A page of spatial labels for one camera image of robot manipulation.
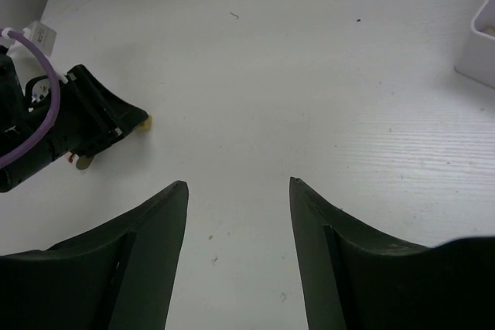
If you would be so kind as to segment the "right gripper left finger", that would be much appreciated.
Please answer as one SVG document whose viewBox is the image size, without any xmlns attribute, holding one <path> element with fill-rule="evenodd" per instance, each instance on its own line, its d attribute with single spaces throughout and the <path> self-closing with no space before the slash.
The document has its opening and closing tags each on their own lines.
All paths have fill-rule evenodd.
<svg viewBox="0 0 495 330">
<path fill-rule="evenodd" d="M 186 227 L 177 181 L 47 250 L 1 258 L 3 329 L 163 329 Z"/>
</svg>

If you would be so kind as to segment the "small beige eraser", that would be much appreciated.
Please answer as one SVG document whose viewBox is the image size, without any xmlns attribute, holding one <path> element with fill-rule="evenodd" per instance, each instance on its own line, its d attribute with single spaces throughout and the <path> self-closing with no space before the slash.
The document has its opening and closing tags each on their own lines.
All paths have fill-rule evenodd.
<svg viewBox="0 0 495 330">
<path fill-rule="evenodd" d="M 152 128 L 152 115 L 149 115 L 137 128 L 137 131 L 150 131 Z"/>
</svg>

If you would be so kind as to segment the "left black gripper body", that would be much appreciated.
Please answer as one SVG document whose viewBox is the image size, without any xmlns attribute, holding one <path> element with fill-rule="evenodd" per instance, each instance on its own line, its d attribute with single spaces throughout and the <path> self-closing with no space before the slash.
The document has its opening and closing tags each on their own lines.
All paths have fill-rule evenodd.
<svg viewBox="0 0 495 330">
<path fill-rule="evenodd" d="M 1 192 L 8 192 L 77 146 L 75 99 L 60 84 L 60 110 L 48 133 L 17 160 L 1 167 Z M 34 104 L 25 98 L 12 59 L 1 56 L 1 155 L 24 143 L 42 124 L 50 98 Z"/>
</svg>

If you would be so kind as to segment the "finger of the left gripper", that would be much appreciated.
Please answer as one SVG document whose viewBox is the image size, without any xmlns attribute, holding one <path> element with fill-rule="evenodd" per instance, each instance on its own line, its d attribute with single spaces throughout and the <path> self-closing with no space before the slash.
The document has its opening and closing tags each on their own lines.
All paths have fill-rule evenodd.
<svg viewBox="0 0 495 330">
<path fill-rule="evenodd" d="M 73 153 L 97 155 L 118 143 L 149 116 L 107 89 L 82 64 L 68 71 L 64 87 L 75 99 L 75 116 L 80 125 L 81 142 Z"/>
</svg>

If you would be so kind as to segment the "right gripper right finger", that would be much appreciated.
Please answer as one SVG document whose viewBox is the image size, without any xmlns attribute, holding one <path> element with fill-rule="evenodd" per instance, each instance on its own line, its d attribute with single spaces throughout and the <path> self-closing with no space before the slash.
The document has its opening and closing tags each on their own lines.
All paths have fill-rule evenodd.
<svg viewBox="0 0 495 330">
<path fill-rule="evenodd" d="M 292 229 L 311 329 L 492 329 L 494 239 L 424 247 L 361 222 L 301 179 Z"/>
</svg>

